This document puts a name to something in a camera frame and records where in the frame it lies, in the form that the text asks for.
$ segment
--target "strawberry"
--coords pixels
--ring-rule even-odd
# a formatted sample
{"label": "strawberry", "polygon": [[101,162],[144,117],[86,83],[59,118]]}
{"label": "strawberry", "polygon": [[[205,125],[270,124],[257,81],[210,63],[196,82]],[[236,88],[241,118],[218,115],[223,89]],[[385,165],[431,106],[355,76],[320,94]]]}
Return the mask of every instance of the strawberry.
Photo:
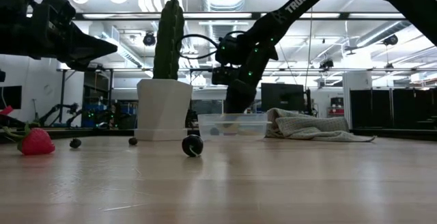
{"label": "strawberry", "polygon": [[17,149],[24,155],[41,155],[50,154],[55,151],[55,145],[53,145],[50,135],[41,128],[29,128],[29,125],[25,126],[25,135],[14,135],[8,128],[3,128],[6,134],[17,139],[21,139],[18,142]]}

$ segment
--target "green cactus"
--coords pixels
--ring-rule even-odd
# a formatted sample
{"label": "green cactus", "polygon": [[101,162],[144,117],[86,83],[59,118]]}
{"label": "green cactus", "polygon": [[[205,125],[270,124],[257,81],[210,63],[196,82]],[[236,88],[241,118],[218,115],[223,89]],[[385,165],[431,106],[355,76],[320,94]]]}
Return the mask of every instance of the green cactus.
{"label": "green cactus", "polygon": [[175,46],[184,36],[184,14],[178,0],[166,2],[159,20],[153,67],[153,79],[178,79],[179,51]]}

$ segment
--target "clear plastic container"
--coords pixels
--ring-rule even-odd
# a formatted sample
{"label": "clear plastic container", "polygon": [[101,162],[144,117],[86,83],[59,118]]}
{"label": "clear plastic container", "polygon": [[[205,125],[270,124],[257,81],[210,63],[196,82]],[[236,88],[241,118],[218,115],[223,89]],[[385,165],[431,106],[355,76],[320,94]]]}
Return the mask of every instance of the clear plastic container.
{"label": "clear plastic container", "polygon": [[204,141],[254,141],[266,136],[267,114],[198,115]]}

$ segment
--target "gray towel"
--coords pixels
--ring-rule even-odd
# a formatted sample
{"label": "gray towel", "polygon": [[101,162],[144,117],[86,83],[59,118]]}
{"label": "gray towel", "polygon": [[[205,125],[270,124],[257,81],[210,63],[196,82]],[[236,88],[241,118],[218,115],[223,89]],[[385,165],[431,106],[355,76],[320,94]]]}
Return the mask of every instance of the gray towel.
{"label": "gray towel", "polygon": [[316,118],[309,115],[271,109],[267,111],[266,137],[337,142],[370,142],[375,137],[359,137],[349,132],[344,117]]}

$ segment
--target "white planter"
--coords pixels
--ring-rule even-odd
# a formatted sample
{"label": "white planter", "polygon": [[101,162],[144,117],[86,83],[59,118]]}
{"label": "white planter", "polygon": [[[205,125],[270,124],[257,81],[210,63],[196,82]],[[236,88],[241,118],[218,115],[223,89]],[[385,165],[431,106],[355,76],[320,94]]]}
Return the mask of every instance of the white planter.
{"label": "white planter", "polygon": [[182,140],[193,86],[175,80],[143,79],[137,84],[138,129],[142,141]]}

